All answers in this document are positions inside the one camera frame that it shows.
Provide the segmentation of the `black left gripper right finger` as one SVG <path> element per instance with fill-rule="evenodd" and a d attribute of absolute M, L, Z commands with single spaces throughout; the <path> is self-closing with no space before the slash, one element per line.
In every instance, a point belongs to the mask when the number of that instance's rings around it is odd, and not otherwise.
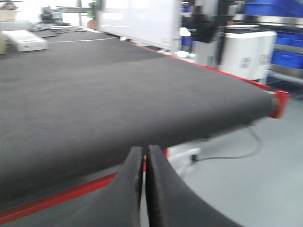
<path fill-rule="evenodd" d="M 151 227 L 239 226 L 191 190 L 158 145 L 147 152 L 145 193 Z"/>

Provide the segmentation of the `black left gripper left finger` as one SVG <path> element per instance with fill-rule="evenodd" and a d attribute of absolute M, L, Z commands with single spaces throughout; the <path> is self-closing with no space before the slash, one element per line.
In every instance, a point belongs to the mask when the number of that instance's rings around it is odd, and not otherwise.
<path fill-rule="evenodd" d="M 139 227 L 143 149 L 132 147 L 114 179 L 91 203 L 62 223 L 64 227 Z"/>

